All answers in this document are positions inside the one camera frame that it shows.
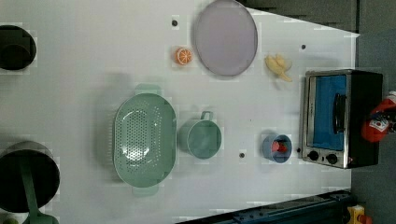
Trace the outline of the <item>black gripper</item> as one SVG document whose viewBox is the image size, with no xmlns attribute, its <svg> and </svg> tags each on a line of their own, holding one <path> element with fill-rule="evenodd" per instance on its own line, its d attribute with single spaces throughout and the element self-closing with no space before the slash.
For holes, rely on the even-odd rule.
<svg viewBox="0 0 396 224">
<path fill-rule="evenodd" d="M 389 122 L 388 131 L 390 133 L 396 133 L 396 111 L 395 110 L 385 111 L 384 118 Z"/>
</svg>

